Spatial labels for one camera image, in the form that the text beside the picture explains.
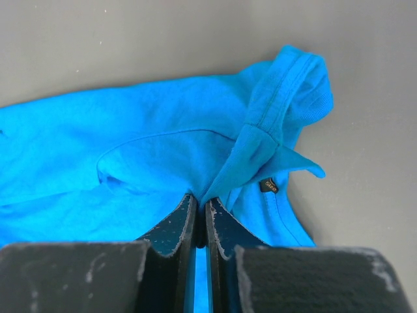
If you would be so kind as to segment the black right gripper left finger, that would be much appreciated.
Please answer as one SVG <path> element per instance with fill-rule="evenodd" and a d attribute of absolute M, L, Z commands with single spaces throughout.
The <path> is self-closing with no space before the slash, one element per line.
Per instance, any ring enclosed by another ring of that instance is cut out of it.
<path fill-rule="evenodd" d="M 1 250 L 2 312 L 191 312 L 197 201 L 185 195 L 132 242 Z"/>

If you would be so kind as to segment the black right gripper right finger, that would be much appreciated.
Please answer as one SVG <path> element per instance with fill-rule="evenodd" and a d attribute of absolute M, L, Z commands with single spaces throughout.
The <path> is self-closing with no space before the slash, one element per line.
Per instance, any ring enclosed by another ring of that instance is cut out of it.
<path fill-rule="evenodd" d="M 205 206 L 212 312 L 411 312 L 386 258 L 359 247 L 273 247 Z"/>

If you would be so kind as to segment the blue t shirt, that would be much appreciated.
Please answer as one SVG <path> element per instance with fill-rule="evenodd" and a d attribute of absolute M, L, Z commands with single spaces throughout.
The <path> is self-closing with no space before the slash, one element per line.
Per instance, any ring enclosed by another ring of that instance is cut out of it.
<path fill-rule="evenodd" d="M 1 110 L 1 250 L 18 243 L 132 242 L 187 194 L 197 201 L 193 310 L 208 312 L 205 206 L 217 198 L 270 246 L 311 247 L 289 174 L 332 109 L 325 61 L 285 46 L 272 61 L 69 93 Z"/>

